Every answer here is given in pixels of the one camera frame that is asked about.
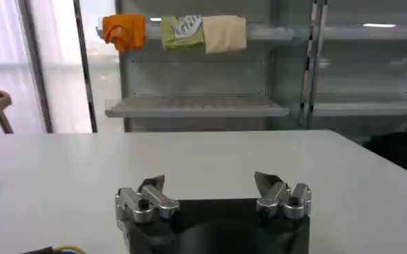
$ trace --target cloth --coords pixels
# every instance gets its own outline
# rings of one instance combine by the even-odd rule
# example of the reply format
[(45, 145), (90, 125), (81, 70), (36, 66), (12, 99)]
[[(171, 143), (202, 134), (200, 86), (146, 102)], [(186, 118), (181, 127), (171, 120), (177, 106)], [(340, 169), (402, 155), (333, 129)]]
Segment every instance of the cloth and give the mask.
[(203, 17), (207, 54), (246, 48), (246, 19), (232, 15)]
[(202, 44), (202, 17), (162, 17), (162, 45), (166, 49), (188, 48)]
[(113, 42), (119, 51), (139, 49), (145, 40), (145, 18), (140, 14), (117, 14), (103, 18), (106, 43)]

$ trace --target table surface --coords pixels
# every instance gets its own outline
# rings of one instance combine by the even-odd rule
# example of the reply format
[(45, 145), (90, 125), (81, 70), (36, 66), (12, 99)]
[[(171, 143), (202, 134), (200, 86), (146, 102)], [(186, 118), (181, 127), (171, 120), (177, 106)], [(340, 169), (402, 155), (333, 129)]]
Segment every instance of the table surface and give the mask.
[(0, 253), (126, 253), (114, 194), (165, 174), (178, 199), (258, 197), (254, 171), (312, 189), (311, 253), (407, 253), (407, 171), (330, 131), (0, 137)]

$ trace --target metal shelf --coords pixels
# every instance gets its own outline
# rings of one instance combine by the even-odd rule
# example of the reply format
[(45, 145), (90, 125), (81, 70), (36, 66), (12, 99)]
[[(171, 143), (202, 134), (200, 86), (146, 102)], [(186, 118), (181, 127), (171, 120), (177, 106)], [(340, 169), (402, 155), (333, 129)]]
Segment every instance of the metal shelf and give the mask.
[(135, 96), (112, 103), (107, 117), (284, 117), (289, 109), (264, 96)]
[(407, 26), (394, 28), (326, 26), (323, 29), (323, 39), (407, 41)]
[(319, 95), (313, 115), (317, 117), (407, 115), (407, 97)]
[[(102, 38), (102, 28), (96, 27), (97, 35)], [(162, 29), (160, 22), (147, 23), (145, 27), (146, 39), (162, 39)], [(247, 39), (260, 41), (291, 41), (295, 36), (295, 31), (289, 28), (272, 27), (257, 23), (247, 24)]]

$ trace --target yellow wire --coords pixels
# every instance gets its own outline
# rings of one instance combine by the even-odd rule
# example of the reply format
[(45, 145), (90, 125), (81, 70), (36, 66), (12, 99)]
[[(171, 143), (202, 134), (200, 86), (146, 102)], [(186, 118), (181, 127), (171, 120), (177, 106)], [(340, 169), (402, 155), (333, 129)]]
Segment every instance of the yellow wire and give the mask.
[(83, 251), (81, 248), (76, 247), (76, 246), (72, 246), (72, 245), (60, 246), (60, 247), (54, 248), (54, 250), (55, 250), (55, 252), (58, 252), (58, 251), (74, 251), (74, 252), (79, 253), (79, 254), (86, 254), (86, 252)]

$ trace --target shelving unit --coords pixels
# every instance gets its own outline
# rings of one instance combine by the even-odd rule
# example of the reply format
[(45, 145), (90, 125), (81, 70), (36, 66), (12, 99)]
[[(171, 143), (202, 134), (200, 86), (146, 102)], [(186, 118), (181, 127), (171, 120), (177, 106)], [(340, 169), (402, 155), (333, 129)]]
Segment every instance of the shelving unit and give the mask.
[(406, 131), (407, 0), (334, 0), (326, 9), (309, 128), (358, 141)]
[[(248, 0), (211, 1), (189, 0), (186, 5), (116, 1), (116, 13), (145, 15), (146, 43), (141, 50), (120, 53), (122, 100), (106, 102), (107, 117), (125, 119), (126, 131), (220, 130), (221, 126), (257, 130), (277, 128), (281, 122), (298, 126), (300, 103), (293, 98), (299, 99), (303, 90), (299, 77), (305, 71), (312, 2), (267, 0), (250, 8)], [(295, 19), (284, 12), (300, 16)], [(164, 50), (161, 23), (153, 17), (195, 13), (246, 18), (247, 49), (221, 55), (205, 55), (203, 46)], [(102, 38), (101, 26), (99, 20), (96, 31)], [(276, 74), (277, 65), (285, 72)]]

